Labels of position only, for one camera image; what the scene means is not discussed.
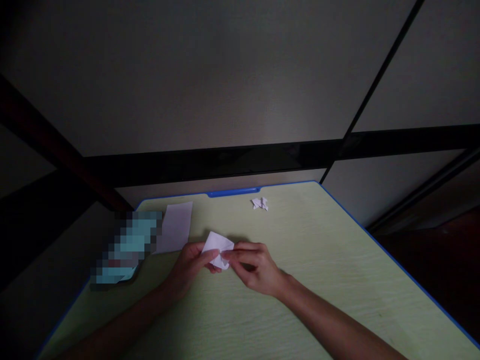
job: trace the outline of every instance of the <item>person's left hand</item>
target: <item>person's left hand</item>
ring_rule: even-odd
[[[178,301],[185,296],[203,267],[209,269],[212,274],[222,272],[222,269],[210,263],[218,256],[219,250],[209,250],[202,254],[204,245],[205,242],[187,243],[181,250],[170,274],[160,285],[171,301]]]

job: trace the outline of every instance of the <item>paper sheet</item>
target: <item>paper sheet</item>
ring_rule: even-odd
[[[208,238],[206,239],[206,243],[201,252],[204,253],[208,250],[219,249],[221,254],[225,250],[233,250],[234,245],[235,244],[228,240],[226,237],[223,237],[216,232],[210,231],[210,234],[208,234]],[[216,258],[210,261],[210,264],[220,269],[227,270],[230,266],[229,261],[224,259],[220,254],[218,254]]]
[[[181,250],[189,241],[193,201],[167,205],[161,224],[161,235],[156,237],[154,254]]]
[[[252,199],[251,202],[253,203],[253,210],[255,210],[256,208],[262,208],[268,211],[269,207],[267,206],[267,201],[268,200],[265,197],[262,197],[261,199]]]

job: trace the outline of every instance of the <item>table surface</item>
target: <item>table surface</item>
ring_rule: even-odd
[[[252,209],[265,197],[269,210]],[[193,201],[190,242],[210,231],[268,246],[295,276],[409,359],[479,359],[480,351],[316,182],[259,193],[149,199],[138,211]],[[78,342],[157,286],[178,252],[149,256],[134,283],[107,292],[86,286],[40,358]],[[188,295],[125,354],[126,359],[330,359],[302,323],[273,298],[247,289],[229,269],[201,271]]]

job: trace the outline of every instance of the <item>person's right hand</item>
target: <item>person's right hand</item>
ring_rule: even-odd
[[[247,288],[259,293],[278,298],[288,283],[288,275],[277,267],[265,244],[239,241],[232,251],[222,252],[221,257],[229,260]],[[249,264],[253,269],[247,270],[241,263]]]

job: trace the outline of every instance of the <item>wrist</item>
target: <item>wrist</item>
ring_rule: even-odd
[[[285,303],[295,291],[296,283],[298,281],[292,275],[282,272],[279,291],[274,297],[281,303]]]

